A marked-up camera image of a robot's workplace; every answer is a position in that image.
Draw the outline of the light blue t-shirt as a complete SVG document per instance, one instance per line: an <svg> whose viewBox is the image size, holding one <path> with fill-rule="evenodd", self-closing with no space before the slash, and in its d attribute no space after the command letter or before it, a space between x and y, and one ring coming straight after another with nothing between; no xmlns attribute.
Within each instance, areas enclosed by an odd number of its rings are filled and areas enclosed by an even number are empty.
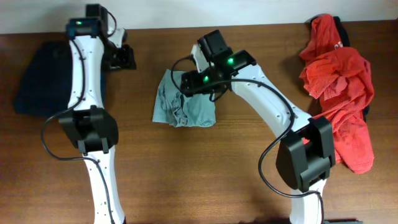
<svg viewBox="0 0 398 224"><path fill-rule="evenodd" d="M176 87L183 71L166 70L157 89L152 121L175 128L207 128L216 123L215 104L209 95L186 97Z"/></svg>

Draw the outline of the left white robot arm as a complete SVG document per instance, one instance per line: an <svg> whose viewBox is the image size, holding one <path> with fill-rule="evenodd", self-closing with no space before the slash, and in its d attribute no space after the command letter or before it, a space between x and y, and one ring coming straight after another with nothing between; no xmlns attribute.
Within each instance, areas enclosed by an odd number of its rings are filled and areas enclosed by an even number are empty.
<svg viewBox="0 0 398 224"><path fill-rule="evenodd" d="M119 131L104 108L105 73L134 70L133 49L123 28L110 26L111 13L100 4L88 4L85 16L66 25L72 53L72 90L67 111L58 122L73 147L82 154L91 184L95 223L126 222L119 201L114 158Z"/></svg>

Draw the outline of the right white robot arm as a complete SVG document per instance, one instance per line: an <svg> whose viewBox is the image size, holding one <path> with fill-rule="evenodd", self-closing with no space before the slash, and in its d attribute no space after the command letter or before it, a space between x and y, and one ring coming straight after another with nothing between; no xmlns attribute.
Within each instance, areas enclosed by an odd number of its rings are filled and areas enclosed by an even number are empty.
<svg viewBox="0 0 398 224"><path fill-rule="evenodd" d="M209 94L217 100L230 90L245 100L275 135L260 155L258 171L273 192L291 199L289 221L327 223L322 195L336 164L331 123L296 107L247 51L234 53L218 30L200 37L187 58L196 69L182 76L180 91L185 96ZM262 170L265 157L275 145L279 146L275 165L291 189L289 193L271 185Z"/></svg>

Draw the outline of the folded navy blue garment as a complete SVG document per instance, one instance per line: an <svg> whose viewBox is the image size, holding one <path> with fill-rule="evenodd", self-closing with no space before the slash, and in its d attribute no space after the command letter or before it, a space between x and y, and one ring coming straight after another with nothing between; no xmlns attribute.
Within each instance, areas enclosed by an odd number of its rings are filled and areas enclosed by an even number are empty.
<svg viewBox="0 0 398 224"><path fill-rule="evenodd" d="M89 110L67 111L72 92L72 55L66 44L44 43L20 82L14 100L18 114L43 116L48 121L60 123L103 122L114 118L103 108L92 106Z"/></svg>

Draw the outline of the red t-shirt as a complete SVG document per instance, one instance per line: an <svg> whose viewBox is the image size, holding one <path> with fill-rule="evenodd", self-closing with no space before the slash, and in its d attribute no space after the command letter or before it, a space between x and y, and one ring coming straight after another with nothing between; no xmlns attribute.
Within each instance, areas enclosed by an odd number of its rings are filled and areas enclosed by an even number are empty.
<svg viewBox="0 0 398 224"><path fill-rule="evenodd" d="M333 16L323 14L310 23L310 40L299 56L305 62L303 87L318 100L333 128L335 156L355 174L374 164L374 152L362 110L375 91L371 64L354 48L344 47Z"/></svg>

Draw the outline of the black garment under red shirt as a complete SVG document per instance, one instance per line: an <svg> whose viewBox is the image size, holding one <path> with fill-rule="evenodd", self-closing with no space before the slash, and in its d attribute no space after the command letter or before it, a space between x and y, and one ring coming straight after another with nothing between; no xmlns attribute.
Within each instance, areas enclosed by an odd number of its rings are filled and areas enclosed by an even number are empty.
<svg viewBox="0 0 398 224"><path fill-rule="evenodd" d="M338 16L334 16L333 19L334 19L335 26L337 28L337 31L339 33L339 36L340 36L340 39L342 41L343 46L344 47L350 47L351 44L350 44L350 41L349 41L348 33L347 33L346 29L344 28L340 18ZM366 122L366 116L368 115L369 110L370 110L369 106L366 106L362 110L362 116L363 116L364 122Z"/></svg>

